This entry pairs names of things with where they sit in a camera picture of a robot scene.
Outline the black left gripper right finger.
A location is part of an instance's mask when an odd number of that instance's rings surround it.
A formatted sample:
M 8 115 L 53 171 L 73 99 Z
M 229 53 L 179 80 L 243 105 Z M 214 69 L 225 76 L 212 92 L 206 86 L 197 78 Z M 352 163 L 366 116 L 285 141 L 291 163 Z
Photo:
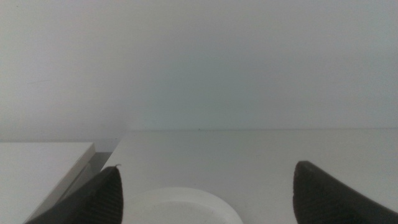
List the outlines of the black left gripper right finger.
M 397 224 L 397 212 L 367 198 L 309 161 L 295 166 L 293 209 L 298 223 Z

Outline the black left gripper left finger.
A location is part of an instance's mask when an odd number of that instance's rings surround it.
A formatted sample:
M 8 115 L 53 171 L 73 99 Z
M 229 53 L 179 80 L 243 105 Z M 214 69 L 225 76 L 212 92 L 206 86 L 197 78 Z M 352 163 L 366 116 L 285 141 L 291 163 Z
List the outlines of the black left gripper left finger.
M 119 169 L 107 167 L 28 224 L 121 224 L 123 187 Z

